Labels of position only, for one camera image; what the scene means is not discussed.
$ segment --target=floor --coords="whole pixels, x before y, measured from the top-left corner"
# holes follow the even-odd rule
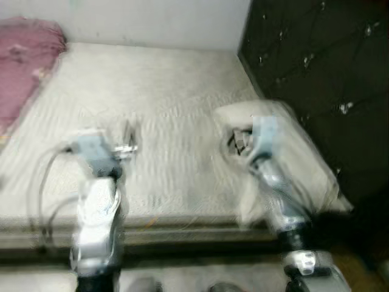
[[[145,262],[136,269],[122,271],[120,291],[138,292],[135,289],[139,287],[137,283],[150,278],[161,282],[164,292],[206,292],[217,282],[232,282],[249,292],[282,292],[286,285],[286,278],[278,263],[223,265],[197,260],[195,265],[185,262],[159,264],[160,267],[155,268]],[[57,266],[0,269],[0,291],[67,292],[75,291],[75,287],[75,275]]]
[[[389,287],[363,261],[349,251],[332,252],[353,292],[386,292]],[[234,257],[234,259],[176,259],[131,263],[120,276],[120,292],[138,292],[144,279],[161,282],[164,292],[206,292],[216,282],[232,282],[245,292],[284,292],[287,278],[278,256]],[[75,275],[65,266],[19,266],[0,268],[0,291],[75,291]]]

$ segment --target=shoe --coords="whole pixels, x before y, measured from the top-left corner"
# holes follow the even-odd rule
[[[217,283],[211,288],[208,292],[245,292],[240,289],[238,286],[231,283]]]
[[[162,284],[152,277],[136,279],[126,292],[163,292]]]

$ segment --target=black headboard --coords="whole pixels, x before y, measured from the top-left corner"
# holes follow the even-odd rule
[[[388,186],[388,1],[253,0],[239,57],[259,94],[296,111],[352,203]]]

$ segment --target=pink cloth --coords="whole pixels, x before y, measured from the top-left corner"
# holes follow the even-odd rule
[[[0,135],[66,49],[58,24],[24,18],[0,21]]]

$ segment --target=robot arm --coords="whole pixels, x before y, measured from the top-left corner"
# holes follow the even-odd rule
[[[350,292],[331,254],[317,249],[312,242],[309,211],[293,199],[293,182],[283,175],[272,159],[276,122],[275,117],[254,122],[253,150],[248,162],[253,175],[269,188],[267,223],[285,252],[284,272],[291,279],[286,291]]]
[[[72,152],[88,163],[94,175],[80,190],[70,255],[78,292],[118,289],[123,254],[120,237],[126,215],[126,196],[118,183],[123,173],[120,161],[136,150],[136,146],[111,150],[102,132],[85,134],[72,144]]]

